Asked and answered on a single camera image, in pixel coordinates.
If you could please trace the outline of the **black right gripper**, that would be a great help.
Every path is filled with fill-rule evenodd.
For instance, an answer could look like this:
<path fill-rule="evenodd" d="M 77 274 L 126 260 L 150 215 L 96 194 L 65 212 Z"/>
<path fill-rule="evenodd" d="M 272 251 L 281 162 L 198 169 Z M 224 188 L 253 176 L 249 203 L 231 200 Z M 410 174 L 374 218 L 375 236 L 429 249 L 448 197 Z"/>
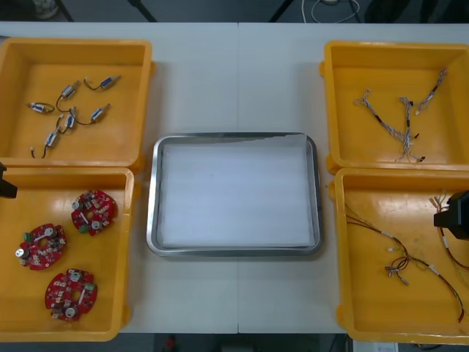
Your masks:
<path fill-rule="evenodd" d="M 447 227 L 458 240 L 469 240 L 468 227 L 468 191 L 453 194 L 447 201 L 448 211 L 434 215 L 435 227 Z"/>

